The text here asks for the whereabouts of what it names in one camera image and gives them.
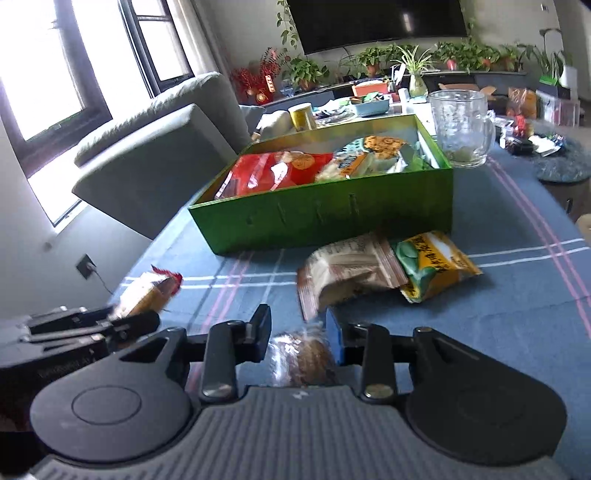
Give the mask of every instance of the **red decoration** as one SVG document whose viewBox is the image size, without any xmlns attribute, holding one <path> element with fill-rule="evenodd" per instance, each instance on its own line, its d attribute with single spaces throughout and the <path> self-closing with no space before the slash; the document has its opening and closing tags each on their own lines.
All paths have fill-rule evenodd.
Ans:
<svg viewBox="0 0 591 480">
<path fill-rule="evenodd" d="M 285 55 L 286 49 L 278 52 L 269 47 L 261 56 L 257 73 L 252 73 L 246 68 L 236 69 L 232 72 L 232 79 L 238 85 L 241 92 L 247 96 L 253 96 L 259 105 L 272 102 L 275 85 L 273 77 L 281 72 L 281 68 L 290 57 Z"/>
</svg>

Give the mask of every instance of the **table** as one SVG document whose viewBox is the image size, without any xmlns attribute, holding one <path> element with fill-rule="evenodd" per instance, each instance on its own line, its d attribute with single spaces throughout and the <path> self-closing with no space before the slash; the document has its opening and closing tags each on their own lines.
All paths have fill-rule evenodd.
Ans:
<svg viewBox="0 0 591 480">
<path fill-rule="evenodd" d="M 451 237 L 484 275 L 423 304 L 399 292 L 339 306 L 337 315 L 375 322 L 410 335 L 429 325 L 553 387 L 569 422 L 556 453 L 574 478 L 591 476 L 591 249 L 562 208 L 537 181 L 531 162 L 496 146 L 480 168 L 454 171 Z M 226 319 L 247 320 L 260 303 L 272 310 L 273 333 L 302 327 L 296 269 L 313 248 L 211 253 L 183 209 L 147 249 L 116 290 L 154 264 L 179 271 L 184 283 L 162 312 L 162 328 L 205 332 Z M 401 391 L 411 388 L 397 365 Z M 244 364 L 241 384 L 266 384 L 268 358 Z M 187 389 L 194 388 L 195 371 Z"/>
</svg>

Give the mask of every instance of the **plastic container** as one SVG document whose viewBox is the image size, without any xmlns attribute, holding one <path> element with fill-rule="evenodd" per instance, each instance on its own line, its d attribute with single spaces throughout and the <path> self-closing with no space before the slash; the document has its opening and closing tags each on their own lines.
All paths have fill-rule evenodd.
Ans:
<svg viewBox="0 0 591 480">
<path fill-rule="evenodd" d="M 390 110 L 390 99 L 352 105 L 357 116 L 383 115 Z"/>
<path fill-rule="evenodd" d="M 397 238 L 452 228 L 453 170 L 415 115 L 389 116 L 255 143 L 242 154 L 334 152 L 356 138 L 389 135 L 419 142 L 433 170 L 326 181 L 215 200 L 229 165 L 189 207 L 215 254 L 326 245 L 380 229 Z"/>
<path fill-rule="evenodd" d="M 561 127 L 578 127 L 581 115 L 579 100 L 556 98 L 537 90 L 538 118 Z"/>
<path fill-rule="evenodd" d="M 370 80 L 353 85 L 353 94 L 356 97 L 363 97 L 373 92 L 388 93 L 388 83 L 381 80 Z"/>
</svg>

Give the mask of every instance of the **yellow snack bag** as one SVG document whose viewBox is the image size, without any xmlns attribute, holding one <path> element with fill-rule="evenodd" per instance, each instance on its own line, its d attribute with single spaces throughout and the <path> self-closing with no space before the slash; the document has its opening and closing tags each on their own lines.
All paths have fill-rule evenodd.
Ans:
<svg viewBox="0 0 591 480">
<path fill-rule="evenodd" d="M 396 245 L 396 256 L 408 275 L 401 287 L 410 303 L 420 303 L 480 269 L 441 232 L 421 233 Z"/>
</svg>

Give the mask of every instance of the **green box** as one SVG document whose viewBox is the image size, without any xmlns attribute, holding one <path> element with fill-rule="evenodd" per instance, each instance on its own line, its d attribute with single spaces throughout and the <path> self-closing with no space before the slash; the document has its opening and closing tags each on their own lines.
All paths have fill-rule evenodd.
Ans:
<svg viewBox="0 0 591 480">
<path fill-rule="evenodd" d="M 380 229 L 397 238 L 452 228 L 453 170 L 415 115 L 304 131 L 252 144 L 242 154 L 336 151 L 356 138 L 390 135 L 414 144 L 439 168 L 327 181 L 213 200 L 232 166 L 189 207 L 215 254 L 320 246 Z"/>
</svg>

